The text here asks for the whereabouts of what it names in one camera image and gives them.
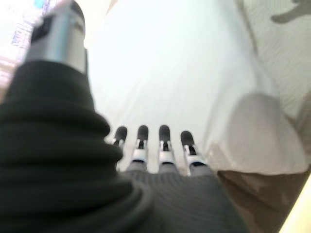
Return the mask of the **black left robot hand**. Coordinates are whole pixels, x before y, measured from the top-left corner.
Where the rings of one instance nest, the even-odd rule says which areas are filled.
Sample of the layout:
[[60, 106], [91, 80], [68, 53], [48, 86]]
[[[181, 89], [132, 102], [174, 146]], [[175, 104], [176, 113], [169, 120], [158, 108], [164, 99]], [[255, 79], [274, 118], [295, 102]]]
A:
[[245, 233], [212, 171], [117, 172], [94, 109], [85, 19], [66, 0], [35, 26], [0, 106], [3, 233]]

